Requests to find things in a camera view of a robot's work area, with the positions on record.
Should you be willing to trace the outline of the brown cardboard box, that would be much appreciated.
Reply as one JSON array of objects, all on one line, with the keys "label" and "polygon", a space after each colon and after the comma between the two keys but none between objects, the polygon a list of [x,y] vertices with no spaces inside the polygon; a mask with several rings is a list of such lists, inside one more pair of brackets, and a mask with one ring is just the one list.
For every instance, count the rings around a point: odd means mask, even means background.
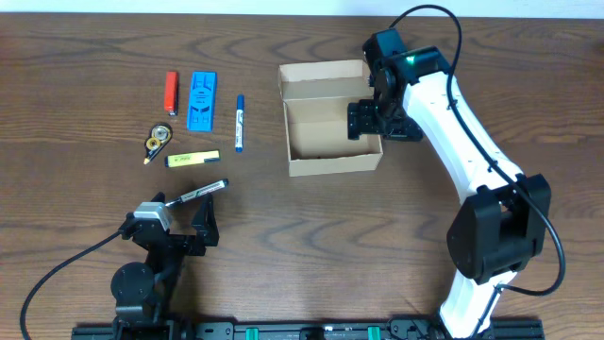
[{"label": "brown cardboard box", "polygon": [[348,138],[347,106],[373,95],[368,77],[360,59],[278,67],[291,177],[377,169],[383,155],[380,138]]}]

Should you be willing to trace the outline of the blue plastic staple remover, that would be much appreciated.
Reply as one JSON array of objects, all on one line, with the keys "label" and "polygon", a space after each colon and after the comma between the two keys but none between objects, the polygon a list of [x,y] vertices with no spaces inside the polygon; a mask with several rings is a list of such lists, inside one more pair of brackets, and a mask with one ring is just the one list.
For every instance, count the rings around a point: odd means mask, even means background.
[{"label": "blue plastic staple remover", "polygon": [[193,72],[187,110],[188,131],[212,132],[217,84],[216,72]]}]

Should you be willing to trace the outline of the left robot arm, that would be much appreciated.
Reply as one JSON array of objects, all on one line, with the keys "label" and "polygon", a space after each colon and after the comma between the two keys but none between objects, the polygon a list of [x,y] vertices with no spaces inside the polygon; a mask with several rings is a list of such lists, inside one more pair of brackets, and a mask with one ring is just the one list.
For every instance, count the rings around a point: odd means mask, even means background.
[{"label": "left robot arm", "polygon": [[194,339],[192,321],[170,312],[170,301],[187,257],[202,257],[215,247],[219,233],[213,196],[202,197],[192,227],[194,234],[170,231],[172,215],[165,196],[143,202],[118,229],[147,251],[144,262],[127,263],[113,275],[110,290],[116,300],[113,321],[115,339]]}]

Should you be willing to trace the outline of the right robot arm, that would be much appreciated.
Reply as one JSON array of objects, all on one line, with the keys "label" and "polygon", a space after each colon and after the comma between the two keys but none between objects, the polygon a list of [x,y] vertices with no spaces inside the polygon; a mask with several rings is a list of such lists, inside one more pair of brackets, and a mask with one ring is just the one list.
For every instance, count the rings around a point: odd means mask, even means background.
[{"label": "right robot arm", "polygon": [[551,190],[528,177],[489,137],[435,46],[408,49],[394,28],[362,46],[374,90],[347,108],[347,136],[428,139],[461,203],[446,235],[456,274],[429,338],[540,339],[540,321],[493,320],[501,293],[543,250]]}]

